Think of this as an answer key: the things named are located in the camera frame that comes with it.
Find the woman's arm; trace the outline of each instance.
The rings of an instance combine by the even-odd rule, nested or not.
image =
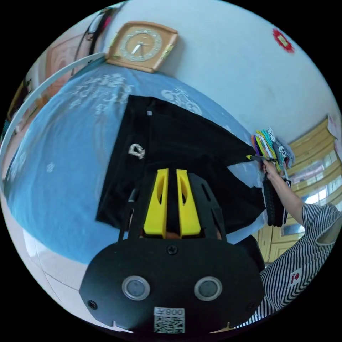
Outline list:
[[[264,166],[264,171],[267,171],[268,173],[267,178],[271,181],[284,208],[299,224],[303,226],[303,201],[288,187],[284,180],[278,175],[273,164],[264,160]]]

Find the tiled floor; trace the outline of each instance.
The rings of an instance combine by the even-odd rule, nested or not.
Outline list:
[[[33,119],[33,116],[30,117],[24,129],[12,137],[4,158],[2,178]],[[122,331],[115,324],[110,328],[96,321],[81,300],[78,290],[87,266],[54,253],[26,233],[11,215],[3,194],[0,194],[0,200],[13,244],[29,272],[46,293],[71,314],[92,324]]]

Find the wall clock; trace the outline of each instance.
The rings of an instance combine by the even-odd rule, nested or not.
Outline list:
[[[148,21],[129,21],[112,39],[107,63],[153,73],[178,39],[178,32]]]

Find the person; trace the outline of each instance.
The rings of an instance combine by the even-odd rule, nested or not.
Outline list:
[[[265,297],[253,316],[238,327],[273,314],[305,290],[329,256],[342,226],[342,213],[334,205],[304,203],[278,175],[273,163],[263,163],[284,208],[305,228],[305,234],[260,273]]]

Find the white bed frame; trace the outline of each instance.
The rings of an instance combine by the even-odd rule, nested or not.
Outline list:
[[[94,53],[93,55],[89,55],[87,57],[81,58],[78,61],[75,61],[69,65],[67,65],[66,67],[64,67],[63,69],[57,71],[56,73],[54,73],[52,76],[50,76],[48,79],[46,79],[37,89],[35,89],[25,100],[25,102],[21,105],[21,107],[19,108],[18,112],[16,113],[16,115],[14,116],[14,118],[12,119],[7,132],[4,136],[4,140],[2,142],[2,145],[0,147],[0,170],[2,172],[2,168],[3,168],[3,163],[4,163],[4,158],[5,158],[5,154],[7,151],[7,147],[8,144],[11,140],[12,134],[15,130],[16,125],[19,123],[19,121],[21,120],[21,118],[23,117],[23,115],[25,114],[25,112],[27,111],[27,109],[30,108],[30,106],[32,105],[32,103],[34,103],[34,101],[40,96],[40,94],[47,89],[52,83],[54,83],[57,79],[59,79],[61,76],[63,76],[65,73],[67,73],[68,71],[72,70],[73,68],[76,68],[80,65],[83,64],[87,64],[89,61],[94,61],[97,60],[101,57],[105,56],[105,53],[100,52],[100,53]],[[0,190],[1,192],[4,194],[4,180],[2,179],[0,182]]]

